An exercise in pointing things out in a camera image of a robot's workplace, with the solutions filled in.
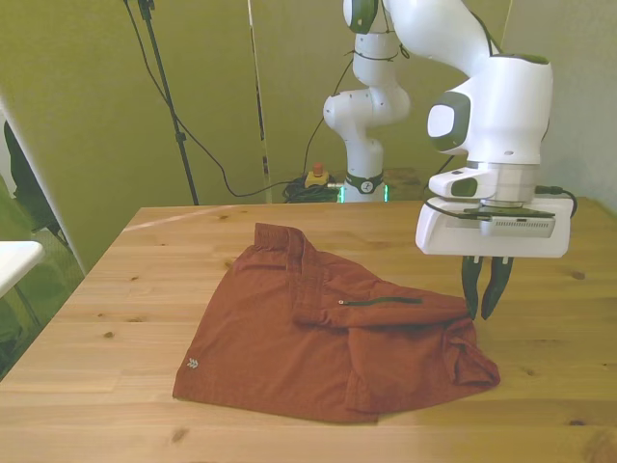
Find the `cable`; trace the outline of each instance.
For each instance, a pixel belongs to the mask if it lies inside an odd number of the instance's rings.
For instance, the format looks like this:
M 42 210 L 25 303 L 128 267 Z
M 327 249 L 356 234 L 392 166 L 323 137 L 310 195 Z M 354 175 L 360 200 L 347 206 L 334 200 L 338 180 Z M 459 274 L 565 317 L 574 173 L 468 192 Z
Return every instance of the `cable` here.
M 312 185 L 305 188 L 306 177 L 296 178 L 289 183 L 282 192 L 285 203 L 333 203 L 338 198 L 338 189 L 325 185 Z M 336 179 L 330 176 L 328 183 L 335 183 Z
M 477 19 L 477 21 L 480 23 L 480 26 L 482 26 L 482 29 L 484 30 L 484 34 L 486 35 L 486 40 L 489 43 L 489 53 L 491 54 L 491 56 L 493 56 L 495 54 L 495 53 L 493 53 L 493 45 L 497 49 L 497 53 L 501 53 L 501 48 L 497 44 L 496 40 L 493 39 L 493 36 L 491 35 L 491 31 L 489 31 L 489 28 L 487 27 L 486 23 L 476 13 L 474 13 L 472 11 L 469 11 L 469 12 L 471 14 L 473 14 L 473 17 L 475 17 Z
M 560 186 L 538 185 L 538 186 L 536 186 L 536 194 L 538 194 L 538 195 L 553 195 L 553 196 L 558 196 L 558 195 L 567 195 L 567 196 L 569 196 L 570 199 L 572 200 L 573 204 L 574 204 L 573 207 L 572 207 L 572 214 L 570 214 L 570 218 L 572 219 L 575 215 L 577 215 L 578 199 L 574 195 L 574 193 L 572 193 L 571 191 L 564 190 Z
M 435 172 L 433 175 L 431 175 L 431 177 L 438 176 L 440 173 L 442 173 L 445 170 L 445 168 L 450 164 L 450 162 L 452 162 L 452 159 L 454 159 L 454 154 L 450 155 L 447 161 L 445 161 L 443 165 L 439 168 L 439 170 Z M 424 185 L 424 188 L 422 188 L 422 198 L 424 198 L 424 194 L 426 193 L 426 190 L 428 190 L 428 184 L 429 182 L 427 181 L 426 184 Z
M 335 90 L 332 92 L 332 96 L 336 95 L 336 92 L 338 92 L 338 87 L 340 87 L 340 84 L 342 83 L 343 79 L 345 78 L 345 75 L 347 74 L 347 71 L 349 70 L 349 68 L 353 64 L 354 64 L 354 59 L 352 58 L 351 60 L 349 60 L 349 63 L 345 67 L 345 70 L 340 75 L 340 78 L 338 79 L 338 82 L 336 83 Z M 305 150 L 305 164 L 304 164 L 304 167 L 302 168 L 302 175 L 303 176 L 307 173 L 307 162 L 309 160 L 310 145 L 312 144 L 312 140 L 313 140 L 313 138 L 315 138 L 315 135 L 317 135 L 317 131 L 319 130 L 319 127 L 321 127 L 322 123 L 324 123 L 324 118 L 323 117 L 321 118 L 321 120 L 319 121 L 319 123 L 317 124 L 315 129 L 313 130 L 312 135 L 310 135 L 310 138 L 308 139 L 307 149 Z
M 479 220 L 481 222 L 489 222 L 491 220 L 490 218 L 483 218 L 483 217 L 479 217 L 473 214 L 457 214 L 456 212 L 450 212 L 449 210 L 441 209 L 440 207 L 437 207 L 436 205 L 430 204 L 428 200 L 426 200 L 424 204 L 430 207 L 431 209 L 438 211 L 439 213 L 443 215 L 447 215 L 448 217 L 454 217 L 455 219 Z
M 128 8 L 128 1 L 124 0 L 124 6 L 128 9 L 129 15 L 131 16 L 131 22 L 137 30 L 137 25 L 135 24 L 135 19 L 132 17 L 132 13 Z M 177 142 L 178 149 L 180 151 L 180 157 L 182 158 L 182 165 L 184 166 L 184 173 L 186 175 L 186 179 L 189 184 L 189 189 L 191 191 L 191 198 L 193 199 L 194 205 L 200 205 L 200 200 L 197 195 L 197 189 L 195 188 L 195 182 L 193 181 L 193 173 L 191 172 L 191 165 L 189 163 L 188 154 L 186 153 L 186 148 L 184 147 L 184 142 L 186 140 L 186 136 L 180 132 L 180 127 L 178 126 L 177 115 L 175 114 L 174 102 L 172 100 L 172 93 L 170 91 L 169 85 L 167 84 L 167 78 L 165 77 L 165 68 L 163 67 L 163 60 L 161 59 L 161 54 L 158 51 L 158 43 L 156 42 L 156 36 L 154 35 L 154 28 L 152 27 L 152 16 L 150 14 L 149 8 L 153 7 L 148 3 L 148 0 L 139 0 L 139 7 L 142 12 L 142 18 L 146 23 L 146 27 L 148 28 L 148 35 L 150 37 L 150 42 L 152 44 L 152 51 L 154 52 L 154 58 L 156 60 L 156 65 L 158 66 L 158 72 L 161 76 L 161 83 L 163 84 L 163 89 L 165 90 L 165 101 L 167 102 L 167 106 L 170 109 L 170 114 L 172 116 L 172 123 L 174 124 L 174 136 L 175 141 Z
M 382 12 L 384 13 L 384 21 L 386 22 L 386 34 L 390 33 L 388 15 L 386 14 L 386 7 L 384 6 L 384 0 L 382 0 Z
M 128 12 L 128 16 L 129 16 L 129 18 L 131 20 L 131 24 L 133 25 L 133 30 L 135 31 L 135 35 L 137 36 L 137 42 L 138 42 L 140 50 L 142 52 L 142 57 L 144 58 L 144 64 L 146 65 L 146 71 L 148 72 L 148 75 L 150 76 L 150 79 L 152 80 L 152 83 L 154 84 L 154 86 L 156 87 L 156 90 L 158 90 L 158 93 L 161 95 L 161 97 L 163 98 L 165 103 L 168 105 L 170 110 L 173 112 L 173 115 L 174 115 L 175 119 L 177 120 L 177 123 L 186 131 L 187 135 L 191 138 L 191 140 L 193 140 L 210 157 L 210 159 L 212 159 L 212 161 L 221 170 L 221 174 L 223 175 L 223 182 L 225 183 L 225 187 L 227 188 L 229 193 L 232 196 L 236 197 L 236 198 L 246 198 L 246 197 L 249 197 L 249 196 L 254 196 L 256 194 L 262 193 L 262 192 L 264 192 L 266 190 L 274 188 L 275 186 L 285 185 L 285 184 L 291 183 L 291 181 L 280 181 L 278 183 L 274 183 L 272 185 L 266 186 L 265 188 L 261 188 L 260 190 L 254 191 L 253 193 L 246 193 L 246 194 L 239 194 L 239 193 L 234 192 L 231 189 L 231 186 L 229 186 L 229 182 L 228 182 L 227 172 L 225 171 L 225 168 L 223 167 L 223 165 L 210 152 L 210 150 L 208 148 L 206 148 L 197 139 L 197 137 L 195 135 L 193 135 L 191 130 L 189 130 L 189 128 L 182 122 L 180 117 L 175 113 L 175 110 L 174 110 L 173 106 L 170 104 L 170 102 L 165 97 L 165 94 L 163 93 L 163 90 L 161 89 L 161 86 L 159 85 L 158 81 L 154 77 L 154 74 L 152 73 L 152 70 L 150 69 L 150 66 L 149 66 L 149 63 L 148 63 L 148 56 L 146 55 L 146 49 L 144 48 L 144 42 L 142 41 L 142 36 L 140 35 L 139 29 L 137 28 L 137 23 L 135 22 L 135 17 L 133 16 L 133 12 L 131 11 L 130 7 L 128 6 L 128 0 L 123 0 L 123 1 L 124 1 L 124 6 L 126 7 L 126 10 Z

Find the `rust-colored shirt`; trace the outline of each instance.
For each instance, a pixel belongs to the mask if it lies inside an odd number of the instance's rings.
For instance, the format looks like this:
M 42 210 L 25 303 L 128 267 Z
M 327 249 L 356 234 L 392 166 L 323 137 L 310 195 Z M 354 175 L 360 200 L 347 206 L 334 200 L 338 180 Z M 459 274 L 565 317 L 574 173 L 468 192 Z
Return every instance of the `rust-colored shirt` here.
M 397 286 L 257 224 L 221 281 L 174 397 L 326 422 L 374 422 L 487 391 L 465 301 Z

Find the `wooden table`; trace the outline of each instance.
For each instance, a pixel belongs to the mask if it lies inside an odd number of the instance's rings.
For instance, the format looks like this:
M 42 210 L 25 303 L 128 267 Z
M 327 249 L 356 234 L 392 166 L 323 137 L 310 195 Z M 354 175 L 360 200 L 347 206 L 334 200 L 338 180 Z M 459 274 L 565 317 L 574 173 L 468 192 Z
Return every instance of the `wooden table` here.
M 477 323 L 502 376 L 489 393 L 358 426 L 172 399 L 255 222 L 300 228 L 400 285 L 461 294 L 460 259 L 414 244 L 419 206 L 141 210 L 0 384 L 0 462 L 617 462 L 617 221 L 589 201 L 567 257 L 519 259 Z

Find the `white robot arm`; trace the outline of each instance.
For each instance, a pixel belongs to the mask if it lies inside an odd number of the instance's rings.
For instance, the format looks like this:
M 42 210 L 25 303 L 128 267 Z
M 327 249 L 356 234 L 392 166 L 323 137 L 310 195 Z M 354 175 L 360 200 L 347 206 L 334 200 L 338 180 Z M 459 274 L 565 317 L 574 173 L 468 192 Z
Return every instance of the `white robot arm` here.
M 395 34 L 372 22 L 380 7 Z M 438 198 L 426 202 L 420 213 L 416 244 L 426 254 L 465 257 L 463 283 L 471 316 L 478 309 L 475 285 L 482 260 L 493 258 L 493 278 L 482 301 L 482 315 L 487 318 L 505 289 L 512 258 L 558 258 L 568 249 L 572 202 L 535 197 L 540 146 L 549 127 L 550 63 L 541 57 L 500 53 L 484 24 L 461 0 L 383 0 L 381 5 L 379 0 L 345 0 L 343 10 L 358 34 L 357 51 L 371 38 L 371 43 L 389 43 L 393 52 L 397 36 L 416 55 L 449 64 L 469 78 L 446 92 L 429 114 L 428 135 L 437 150 L 469 156 L 466 168 L 430 179 L 429 187 Z M 378 55 L 374 48 L 365 51 L 371 58 L 388 56 Z M 365 81 L 362 76 L 376 72 L 370 69 L 384 62 L 369 60 L 362 68 L 356 61 L 354 72 L 360 80 L 379 88 L 382 80 Z M 364 105 L 350 105 L 348 113 L 338 107 L 344 104 L 344 94 L 326 103 L 326 122 L 345 140 L 350 159 L 348 180 L 353 181 L 345 184 L 348 201 L 379 201 L 378 196 L 366 199 L 362 193 L 362 183 L 380 178 L 383 165 L 381 146 L 366 140 L 365 129 L 407 115 L 409 100 L 397 86 L 393 70 L 387 80 L 389 88 L 396 89 L 388 93 L 389 108 L 405 111 L 389 109 L 387 116 L 376 120 L 378 99 L 367 96 Z M 373 95 L 372 87 L 358 93 L 362 94 Z M 397 97 L 402 103 L 394 101 Z M 349 124 L 356 129 L 342 129 Z M 364 141 L 364 150 L 359 140 Z M 370 146 L 380 148 L 378 156 L 371 157 L 376 150 L 366 148 Z M 361 189 L 354 195 L 358 186 Z

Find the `wood knot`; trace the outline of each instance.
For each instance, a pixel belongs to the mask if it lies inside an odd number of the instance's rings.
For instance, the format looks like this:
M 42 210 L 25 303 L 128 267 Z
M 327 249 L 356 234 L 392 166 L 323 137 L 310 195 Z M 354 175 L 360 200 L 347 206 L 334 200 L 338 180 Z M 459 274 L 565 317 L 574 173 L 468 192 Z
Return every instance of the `wood knot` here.
M 583 280 L 587 279 L 587 275 L 585 275 L 585 272 L 574 271 L 574 272 L 572 272 L 572 278 L 582 282 Z
M 182 439 L 184 439 L 188 433 L 189 430 L 186 427 L 179 427 L 174 431 L 174 434 L 172 435 L 172 442 L 174 444 L 177 444 Z
M 535 376 L 536 375 L 536 372 L 533 369 L 531 369 L 531 368 L 523 367 L 522 370 L 525 372 L 525 374 L 527 376 Z

